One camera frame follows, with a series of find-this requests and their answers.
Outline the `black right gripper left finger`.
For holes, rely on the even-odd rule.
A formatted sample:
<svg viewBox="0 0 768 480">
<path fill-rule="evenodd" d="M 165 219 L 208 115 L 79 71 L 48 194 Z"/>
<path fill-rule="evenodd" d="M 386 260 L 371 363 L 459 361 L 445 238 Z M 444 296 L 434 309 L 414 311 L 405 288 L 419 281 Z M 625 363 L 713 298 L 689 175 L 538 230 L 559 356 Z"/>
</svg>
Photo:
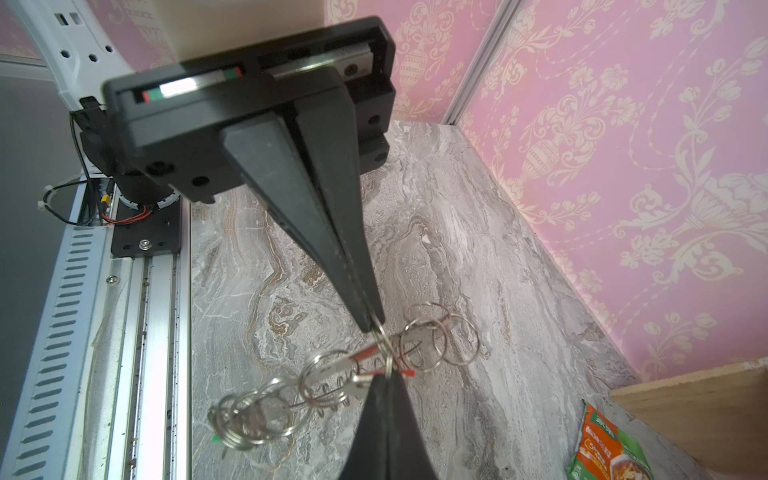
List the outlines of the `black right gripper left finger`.
<svg viewBox="0 0 768 480">
<path fill-rule="evenodd" d="M 388 478 L 389 384 L 383 374 L 373 378 L 339 479 Z"/>
</svg>

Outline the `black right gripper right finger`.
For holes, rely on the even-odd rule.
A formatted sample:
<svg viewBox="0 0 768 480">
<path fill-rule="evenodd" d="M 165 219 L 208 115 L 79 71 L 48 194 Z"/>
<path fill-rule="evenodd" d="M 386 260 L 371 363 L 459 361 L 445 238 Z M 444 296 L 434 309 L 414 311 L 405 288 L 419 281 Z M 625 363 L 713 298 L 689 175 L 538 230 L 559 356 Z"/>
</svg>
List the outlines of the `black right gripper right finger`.
<svg viewBox="0 0 768 480">
<path fill-rule="evenodd" d="M 399 373 L 386 379 L 386 478 L 437 478 Z"/>
</svg>

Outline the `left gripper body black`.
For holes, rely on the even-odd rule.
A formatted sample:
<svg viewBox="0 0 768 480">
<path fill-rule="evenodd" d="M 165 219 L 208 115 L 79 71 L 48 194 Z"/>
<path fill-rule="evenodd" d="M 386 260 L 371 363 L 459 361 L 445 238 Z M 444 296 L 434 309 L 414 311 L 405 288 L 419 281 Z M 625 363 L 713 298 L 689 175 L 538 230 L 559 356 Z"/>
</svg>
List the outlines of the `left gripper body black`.
<svg viewBox="0 0 768 480">
<path fill-rule="evenodd" d="M 295 102 L 347 88 L 361 176 L 388 152 L 395 53 L 394 39 L 374 16 L 117 77 L 102 92 L 125 160 L 190 200 L 210 203 L 243 183 L 222 150 L 220 133 L 268 113 L 284 121 L 318 189 Z"/>
</svg>

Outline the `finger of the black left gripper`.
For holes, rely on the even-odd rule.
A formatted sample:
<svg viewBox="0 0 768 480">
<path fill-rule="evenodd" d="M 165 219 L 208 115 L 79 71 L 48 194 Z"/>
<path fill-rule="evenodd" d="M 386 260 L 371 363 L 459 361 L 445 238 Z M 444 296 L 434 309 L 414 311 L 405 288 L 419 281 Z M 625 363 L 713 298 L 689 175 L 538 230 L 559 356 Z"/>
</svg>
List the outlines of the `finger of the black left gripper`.
<svg viewBox="0 0 768 480">
<path fill-rule="evenodd" d="M 335 86 L 295 102 L 296 121 L 341 257 L 339 295 L 360 327 L 384 320 L 364 231 L 355 106 L 347 88 Z"/>
<path fill-rule="evenodd" d="M 363 332 L 373 327 L 358 272 L 335 231 L 284 121 L 274 113 L 220 133 L 228 161 L 281 228 L 322 268 Z"/>
</svg>

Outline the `red key tag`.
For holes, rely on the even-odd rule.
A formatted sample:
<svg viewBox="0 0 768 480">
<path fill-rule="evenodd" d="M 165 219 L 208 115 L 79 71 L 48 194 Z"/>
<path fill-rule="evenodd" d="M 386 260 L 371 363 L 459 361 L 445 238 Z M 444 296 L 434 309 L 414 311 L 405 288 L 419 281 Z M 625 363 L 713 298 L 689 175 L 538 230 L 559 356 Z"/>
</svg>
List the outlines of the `red key tag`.
<svg viewBox="0 0 768 480">
<path fill-rule="evenodd" d="M 386 355 L 375 344 L 355 352 L 351 359 L 362 374 L 383 374 L 386 370 Z"/>
</svg>

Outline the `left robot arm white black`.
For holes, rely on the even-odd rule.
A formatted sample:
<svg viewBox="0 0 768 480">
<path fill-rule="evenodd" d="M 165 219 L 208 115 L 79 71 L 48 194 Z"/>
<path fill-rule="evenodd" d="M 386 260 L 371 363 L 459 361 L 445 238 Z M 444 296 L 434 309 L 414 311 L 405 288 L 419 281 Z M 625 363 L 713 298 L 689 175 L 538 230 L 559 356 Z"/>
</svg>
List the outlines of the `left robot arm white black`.
<svg viewBox="0 0 768 480">
<path fill-rule="evenodd" d="M 89 160 L 138 205 L 249 186 L 359 328 L 384 322 L 360 178 L 381 167 L 395 43 L 319 1 L 149 1 L 175 62 L 138 72 L 84 1 L 14 1 Z"/>
</svg>

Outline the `green orange snack packet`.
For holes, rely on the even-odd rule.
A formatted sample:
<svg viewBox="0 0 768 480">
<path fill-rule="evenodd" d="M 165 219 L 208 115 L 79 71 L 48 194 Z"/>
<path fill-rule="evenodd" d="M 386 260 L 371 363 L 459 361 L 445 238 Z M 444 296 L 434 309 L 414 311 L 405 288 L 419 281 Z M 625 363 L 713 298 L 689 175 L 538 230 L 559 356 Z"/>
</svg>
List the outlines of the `green orange snack packet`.
<svg viewBox="0 0 768 480">
<path fill-rule="evenodd" d="M 584 403 L 576 450 L 565 472 L 573 480 L 654 478 L 639 443 L 589 403 Z"/>
</svg>

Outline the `wooden shelf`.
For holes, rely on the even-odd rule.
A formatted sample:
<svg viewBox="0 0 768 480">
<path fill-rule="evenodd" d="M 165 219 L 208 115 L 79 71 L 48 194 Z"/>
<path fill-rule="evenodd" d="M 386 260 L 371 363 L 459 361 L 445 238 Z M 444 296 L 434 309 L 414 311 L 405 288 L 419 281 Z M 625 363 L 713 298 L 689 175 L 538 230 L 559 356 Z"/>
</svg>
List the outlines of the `wooden shelf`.
<svg viewBox="0 0 768 480">
<path fill-rule="evenodd" d="M 718 474 L 767 477 L 767 359 L 683 374 L 611 399 Z"/>
</svg>

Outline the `aluminium corner post left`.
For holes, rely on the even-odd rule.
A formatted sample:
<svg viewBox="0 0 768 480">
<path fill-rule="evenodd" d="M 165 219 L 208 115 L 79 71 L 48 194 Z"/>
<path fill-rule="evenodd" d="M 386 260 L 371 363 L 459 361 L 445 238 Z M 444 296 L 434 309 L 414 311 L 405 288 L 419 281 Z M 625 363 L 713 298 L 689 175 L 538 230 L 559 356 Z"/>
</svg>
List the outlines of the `aluminium corner post left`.
<svg viewBox="0 0 768 480">
<path fill-rule="evenodd" d="M 500 2 L 485 37 L 479 44 L 467 73 L 443 116 L 442 124 L 455 126 L 459 123 L 480 85 L 483 75 L 492 64 L 496 51 L 503 44 L 507 29 L 511 26 L 522 4 L 523 1 L 521 0 Z"/>
</svg>

